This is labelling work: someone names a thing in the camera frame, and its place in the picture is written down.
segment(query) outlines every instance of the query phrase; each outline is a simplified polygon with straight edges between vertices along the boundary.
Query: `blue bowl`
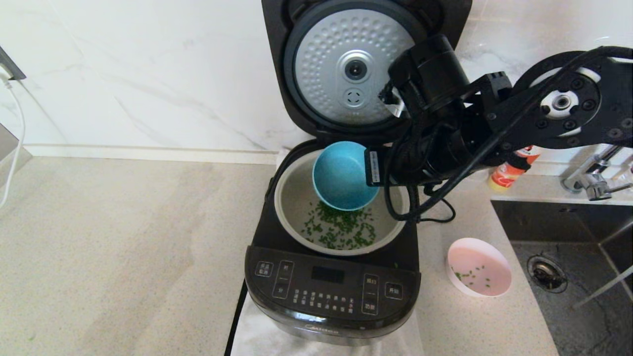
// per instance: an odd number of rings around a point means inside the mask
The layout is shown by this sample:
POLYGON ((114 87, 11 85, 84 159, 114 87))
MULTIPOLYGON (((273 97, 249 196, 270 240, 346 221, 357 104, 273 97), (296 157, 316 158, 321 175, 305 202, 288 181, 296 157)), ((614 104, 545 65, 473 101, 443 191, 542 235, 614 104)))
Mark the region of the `blue bowl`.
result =
POLYGON ((350 141, 331 144, 321 152, 312 168, 312 183, 324 203, 345 211, 363 208, 379 190, 367 186, 365 147, 350 141))

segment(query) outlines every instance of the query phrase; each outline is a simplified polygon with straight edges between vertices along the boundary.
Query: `inner lid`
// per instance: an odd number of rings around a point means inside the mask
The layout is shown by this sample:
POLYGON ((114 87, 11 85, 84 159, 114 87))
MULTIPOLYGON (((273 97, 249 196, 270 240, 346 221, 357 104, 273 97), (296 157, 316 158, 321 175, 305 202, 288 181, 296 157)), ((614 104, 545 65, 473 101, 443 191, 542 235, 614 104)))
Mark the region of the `inner lid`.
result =
POLYGON ((389 65, 414 44, 409 32, 384 13, 335 12, 307 29, 296 46, 294 81, 322 118, 350 127, 379 124, 393 118, 378 98, 389 81, 389 65))

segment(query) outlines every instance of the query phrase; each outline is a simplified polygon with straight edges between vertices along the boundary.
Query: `marble countertop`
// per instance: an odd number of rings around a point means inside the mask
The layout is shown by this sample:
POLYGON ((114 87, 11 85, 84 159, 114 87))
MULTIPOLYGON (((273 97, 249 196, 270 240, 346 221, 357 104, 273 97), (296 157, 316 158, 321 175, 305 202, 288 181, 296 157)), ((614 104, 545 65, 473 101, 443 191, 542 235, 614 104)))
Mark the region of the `marble countertop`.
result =
MULTIPOLYGON (((31 159, 0 210, 0 353, 221 354, 244 251, 274 171, 270 165, 31 159)), ((555 196, 553 177, 522 177, 507 194, 493 194, 485 177, 471 176, 448 196, 454 222, 418 226, 416 317, 424 352, 555 355, 490 199, 586 200, 555 196), (510 261, 514 280, 506 295, 472 298, 448 281, 448 246, 467 236, 490 242, 510 261)), ((441 205, 430 212, 446 214, 441 205)))

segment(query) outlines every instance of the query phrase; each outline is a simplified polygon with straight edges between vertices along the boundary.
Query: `sink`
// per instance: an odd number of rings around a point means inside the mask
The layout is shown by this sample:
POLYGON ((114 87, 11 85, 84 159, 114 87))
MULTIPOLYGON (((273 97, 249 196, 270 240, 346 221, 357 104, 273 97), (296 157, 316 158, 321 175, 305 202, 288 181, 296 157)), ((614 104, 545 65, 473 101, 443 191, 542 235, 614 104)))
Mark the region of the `sink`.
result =
POLYGON ((633 264, 633 207, 492 201, 560 355, 631 355, 633 276, 576 310, 633 264))

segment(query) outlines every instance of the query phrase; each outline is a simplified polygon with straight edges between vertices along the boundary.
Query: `digital display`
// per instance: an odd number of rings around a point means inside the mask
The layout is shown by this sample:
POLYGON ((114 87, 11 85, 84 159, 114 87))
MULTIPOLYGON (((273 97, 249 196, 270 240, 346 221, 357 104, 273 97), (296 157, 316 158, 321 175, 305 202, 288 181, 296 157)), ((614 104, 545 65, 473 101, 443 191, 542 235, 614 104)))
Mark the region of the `digital display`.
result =
POLYGON ((342 270, 314 266, 312 267, 312 279, 319 281, 343 283, 345 272, 342 270))

